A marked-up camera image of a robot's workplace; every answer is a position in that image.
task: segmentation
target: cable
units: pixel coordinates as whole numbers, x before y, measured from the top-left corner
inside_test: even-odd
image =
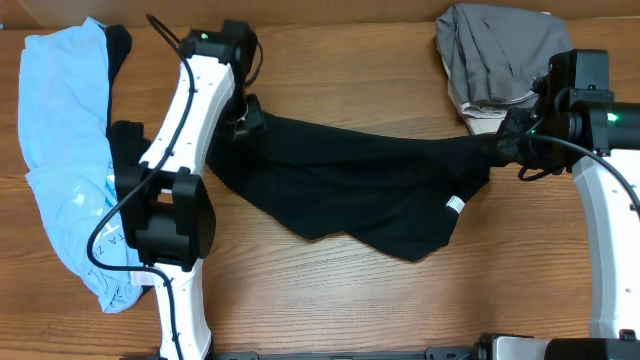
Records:
[[[258,41],[258,48],[260,49],[260,62],[258,63],[258,66],[256,67],[256,71],[253,73],[253,76],[251,76],[251,79],[245,82],[245,87],[249,87],[253,85],[253,83],[258,78],[258,74],[260,74],[260,68],[262,67],[262,61],[264,60],[264,49],[262,48],[262,44],[260,44],[260,41]]]
[[[539,173],[536,173],[534,175],[524,177],[524,174],[527,173],[527,170],[529,170],[529,168],[526,167],[526,166],[523,166],[520,169],[520,171],[518,171],[518,179],[520,179],[520,181],[524,181],[524,182],[536,181],[536,180],[542,179],[543,177],[545,177],[545,176],[547,176],[549,174],[553,174],[554,172],[556,172],[556,171],[558,171],[558,170],[560,170],[562,168],[564,168],[564,165],[560,166],[560,167],[557,167],[555,169],[540,171]]]
[[[542,124],[543,121],[544,121],[544,116],[540,116],[540,120],[538,120],[535,124],[533,124],[533,126],[529,130],[527,130],[527,134],[534,134],[538,129],[538,126],[540,126],[540,124]]]
[[[168,42],[172,48],[178,48],[178,46],[180,45],[180,39],[178,39],[176,34],[171,32],[171,30],[169,30],[169,28],[166,27],[165,24],[163,24],[160,20],[158,20],[157,17],[151,14],[146,14],[146,16],[147,16],[147,20],[149,21],[149,24],[153,26],[153,28],[158,32],[158,34],[160,34],[160,36],[162,36],[162,38],[166,42]]]
[[[562,139],[558,139],[558,138],[555,138],[552,136],[546,136],[546,135],[526,135],[526,137],[534,141],[562,145],[566,149],[580,153],[581,155],[584,155],[584,156],[588,156],[598,164],[602,165],[602,167],[607,169],[607,171],[609,171],[611,175],[613,175],[613,177],[615,177],[616,180],[618,180],[620,185],[622,185],[622,188],[627,192],[627,194],[631,198],[633,209],[635,210],[635,212],[638,214],[638,217],[640,218],[640,199],[638,199],[638,195],[636,195],[636,192],[633,190],[633,188],[631,187],[629,182],[624,178],[624,176],[622,176],[622,174],[620,174],[620,172],[616,170],[616,168],[613,167],[613,165],[609,164],[606,160],[594,154],[593,152],[583,148],[582,146],[576,145],[566,140],[562,140]]]
[[[174,342],[175,346],[176,346],[176,353],[178,355],[178,359],[179,360],[183,360],[182,357],[182,349],[180,348],[180,342],[178,340],[178,328],[176,326],[176,306],[175,306],[175,300],[173,298],[173,290],[171,288],[171,280],[169,279],[169,277],[167,277],[167,275],[165,273],[163,273],[162,271],[152,268],[152,267],[146,267],[146,266],[114,266],[114,265],[108,265],[108,264],[103,264],[100,261],[98,261],[98,259],[96,259],[93,255],[93,244],[95,243],[95,240],[98,236],[98,234],[100,234],[100,231],[102,230],[102,228],[109,222],[109,220],[111,220],[111,218],[118,212],[120,211],[120,209],[129,201],[131,201],[131,199],[137,194],[139,193],[141,190],[145,189],[147,187],[147,185],[149,185],[149,183],[151,182],[151,180],[153,180],[158,173],[160,172],[160,170],[162,169],[162,167],[164,166],[164,164],[167,162],[167,160],[169,159],[169,157],[173,154],[173,147],[175,146],[176,142],[178,141],[178,137],[180,136],[180,131],[182,131],[182,128],[184,127],[184,124],[187,121],[187,117],[189,115],[189,110],[191,109],[191,103],[193,102],[193,94],[196,92],[195,89],[195,80],[193,78],[193,72],[191,71],[191,66],[189,66],[189,62],[187,61],[187,59],[184,57],[184,55],[182,55],[182,53],[180,52],[180,49],[178,48],[178,44],[174,44],[171,39],[169,37],[171,37],[172,39],[178,41],[178,37],[173,34],[166,26],[164,26],[164,24],[162,24],[160,22],[160,20],[158,20],[155,16],[151,15],[151,14],[147,14],[147,19],[149,20],[149,23],[151,24],[151,26],[153,26],[153,28],[162,36],[162,38],[164,38],[167,43],[169,44],[169,46],[171,46],[171,48],[176,52],[176,54],[178,54],[178,57],[180,57],[180,60],[182,61],[182,63],[184,64],[185,69],[187,70],[187,74],[189,75],[189,96],[187,98],[187,104],[185,105],[185,109],[184,112],[182,113],[182,118],[180,119],[180,122],[178,123],[178,126],[176,127],[176,131],[173,133],[173,136],[171,137],[171,141],[169,142],[169,145],[167,146],[167,149],[165,150],[164,154],[162,155],[162,158],[160,159],[160,161],[158,162],[158,164],[153,168],[153,170],[151,170],[151,172],[149,173],[149,175],[147,175],[141,182],[140,184],[138,184],[135,188],[133,188],[133,190],[131,190],[130,193],[128,193],[123,199],[122,201],[119,201],[113,208],[111,208],[111,210],[109,210],[109,212],[105,215],[104,218],[102,218],[102,220],[100,220],[100,222],[98,223],[98,225],[96,226],[96,228],[93,230],[93,232],[91,233],[91,236],[89,236],[89,241],[87,242],[87,256],[89,257],[89,260],[91,261],[91,263],[93,263],[93,265],[104,269],[104,270],[111,270],[111,271],[144,271],[144,272],[148,272],[148,273],[152,273],[154,275],[159,276],[162,281],[164,282],[164,286],[167,288],[167,294],[169,297],[169,313],[170,313],[170,317],[171,317],[171,332],[172,332],[172,341]]]

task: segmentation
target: white label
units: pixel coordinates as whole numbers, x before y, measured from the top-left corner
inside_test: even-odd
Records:
[[[153,285],[153,274],[146,271],[131,271],[131,285]]]
[[[464,207],[464,201],[462,201],[462,199],[460,199],[459,197],[453,195],[451,199],[447,201],[447,206],[460,214],[460,211],[462,211],[462,208]]]

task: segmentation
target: garment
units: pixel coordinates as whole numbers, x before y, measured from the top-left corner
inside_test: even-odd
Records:
[[[89,18],[82,26],[28,36],[20,64],[18,136],[27,181],[56,254],[98,295],[104,312],[129,308],[142,291],[129,273],[96,268],[86,255],[89,235],[117,203],[105,131],[111,83],[131,47],[130,37],[128,45],[120,41],[128,35],[123,30],[107,28],[105,35]],[[119,214],[94,250],[104,263],[140,265],[126,246]]]
[[[451,100],[465,120],[488,119],[493,131],[509,107],[535,104],[533,80],[552,55],[572,49],[563,20],[515,8],[456,4],[436,30]]]
[[[447,204],[504,166],[484,151],[493,135],[407,140],[265,118],[265,134],[210,147],[220,180],[306,239],[346,232],[406,260],[445,246],[459,215]]]
[[[144,138],[144,125],[130,121],[116,121],[109,130],[109,146],[117,178],[128,167],[138,166],[140,158],[149,149],[151,141]]]

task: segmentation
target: gray cloth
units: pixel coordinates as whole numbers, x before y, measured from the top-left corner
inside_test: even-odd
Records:
[[[573,48],[563,20],[522,9],[457,4],[438,18],[438,49],[462,102],[529,104],[549,58]]]

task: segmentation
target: light blue shirt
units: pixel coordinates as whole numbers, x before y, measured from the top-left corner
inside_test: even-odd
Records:
[[[131,307],[142,288],[129,272],[95,267],[87,241],[117,203],[113,163],[105,137],[109,58],[103,26],[28,36],[20,63],[18,136],[29,167],[27,181],[51,245],[64,265],[98,295],[102,311]],[[124,240],[120,214],[100,233],[94,254],[111,265],[141,265]]]

